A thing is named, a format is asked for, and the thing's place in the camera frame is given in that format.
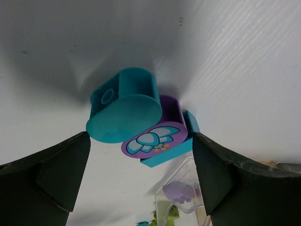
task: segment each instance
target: clear plastic container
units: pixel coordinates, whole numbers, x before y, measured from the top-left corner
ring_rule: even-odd
[[[193,157],[187,158],[165,181],[155,194],[158,226],[165,226],[171,206],[179,209],[180,217],[174,220],[175,226],[208,226]]]

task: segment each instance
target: white wall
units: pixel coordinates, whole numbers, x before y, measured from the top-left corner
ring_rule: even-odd
[[[128,66],[220,144],[301,162],[299,0],[2,0],[0,27],[0,164],[84,130],[92,90]],[[142,197],[172,163],[149,169],[119,146],[92,142],[69,225],[153,210]]]

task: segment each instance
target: teal base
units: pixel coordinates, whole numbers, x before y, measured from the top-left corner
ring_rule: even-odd
[[[150,224],[148,222],[140,222],[137,224],[137,226],[149,226]]]
[[[167,151],[161,152],[160,154],[157,154],[151,158],[140,159],[140,162],[142,164],[149,167],[158,166],[166,161],[169,161],[187,152],[192,151],[193,132],[200,132],[198,127],[198,122],[196,118],[189,111],[185,111],[183,113],[183,116],[188,130],[188,136],[186,140],[180,145],[168,149]]]

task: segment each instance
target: purple toy piece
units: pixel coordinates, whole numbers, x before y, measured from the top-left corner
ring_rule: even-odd
[[[122,152],[132,158],[146,159],[181,144],[188,131],[179,101],[160,95],[162,117],[153,127],[125,141]]]
[[[163,192],[166,198],[171,201],[179,202],[180,204],[190,202],[195,198],[194,188],[179,181],[164,185]]]

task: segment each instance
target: plastic toy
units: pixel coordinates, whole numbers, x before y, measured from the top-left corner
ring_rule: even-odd
[[[194,188],[179,181],[164,185],[162,189],[166,198],[180,204],[191,202],[195,198]]]
[[[147,159],[140,159],[140,162],[142,164],[147,165],[149,167],[155,167],[157,165],[160,165],[166,161],[169,161],[173,158],[181,156],[192,150],[193,132],[200,131],[199,127],[198,127],[198,122],[189,111],[185,111],[183,113],[183,116],[184,116],[185,124],[187,127],[187,131],[188,131],[188,136],[187,136],[186,140],[173,148],[170,148],[164,152],[158,153],[155,156],[152,156]]]
[[[150,225],[149,222],[146,221],[137,224],[137,226],[149,226],[149,225]]]
[[[152,127],[161,116],[153,74],[127,68],[93,92],[86,129],[97,141],[120,143]]]
[[[122,152],[154,167],[192,150],[192,134],[200,132],[193,115],[179,101],[159,95],[153,74],[127,68],[91,96],[90,137],[120,143]]]
[[[132,158],[145,159],[181,144],[188,131],[177,99],[160,95],[162,117],[158,124],[124,142],[122,152]]]

